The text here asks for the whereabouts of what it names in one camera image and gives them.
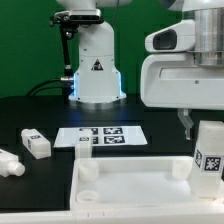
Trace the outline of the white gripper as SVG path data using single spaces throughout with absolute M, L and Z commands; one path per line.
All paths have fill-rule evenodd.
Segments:
M 190 109 L 224 110 L 224 68 L 196 66 L 188 53 L 152 54 L 142 65 L 140 95 L 148 107 L 179 108 L 178 118 L 191 140 Z

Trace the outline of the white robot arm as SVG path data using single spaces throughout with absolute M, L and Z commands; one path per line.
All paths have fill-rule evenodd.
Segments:
M 114 31 L 100 9 L 132 0 L 56 0 L 71 102 L 108 108 L 123 100 L 114 64 Z M 148 107 L 176 108 L 191 137 L 191 109 L 224 110 L 224 0 L 158 0 L 182 20 L 148 35 L 150 55 L 141 68 L 140 96 Z

